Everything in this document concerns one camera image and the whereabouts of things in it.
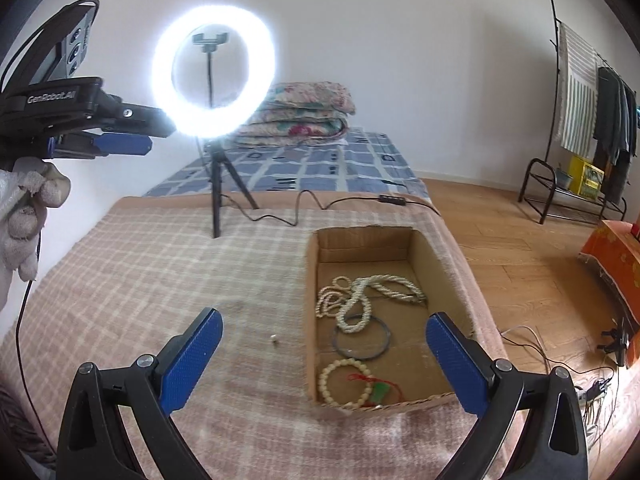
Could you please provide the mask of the white gloved left hand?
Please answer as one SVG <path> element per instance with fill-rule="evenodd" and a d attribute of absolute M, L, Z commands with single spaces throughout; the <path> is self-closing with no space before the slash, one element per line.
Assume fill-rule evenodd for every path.
<path fill-rule="evenodd" d="M 37 246 L 50 209 L 70 196 L 70 179 L 35 157 L 17 159 L 1 170 L 1 307 L 8 301 L 14 272 L 23 282 L 36 278 Z"/>

